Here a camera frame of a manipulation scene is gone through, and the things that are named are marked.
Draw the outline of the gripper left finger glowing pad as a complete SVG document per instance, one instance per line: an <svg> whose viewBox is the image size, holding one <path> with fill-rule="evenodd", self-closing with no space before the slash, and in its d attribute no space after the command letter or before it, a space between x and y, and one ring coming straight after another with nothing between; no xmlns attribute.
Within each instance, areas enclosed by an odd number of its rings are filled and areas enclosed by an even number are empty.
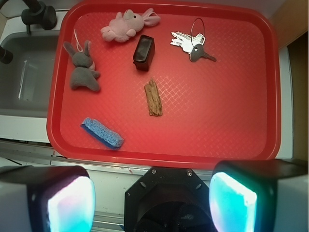
<svg viewBox="0 0 309 232"><path fill-rule="evenodd" d="M95 187L81 166L0 169L2 232L89 232Z"/></svg>

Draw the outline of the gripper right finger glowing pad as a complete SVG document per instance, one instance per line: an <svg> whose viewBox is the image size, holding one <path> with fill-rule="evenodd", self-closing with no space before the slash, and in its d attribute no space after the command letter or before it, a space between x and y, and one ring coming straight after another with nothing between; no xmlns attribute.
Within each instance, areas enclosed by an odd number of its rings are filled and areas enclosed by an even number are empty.
<svg viewBox="0 0 309 232"><path fill-rule="evenodd" d="M219 232L307 232L308 162L221 161L211 177L209 204Z"/></svg>

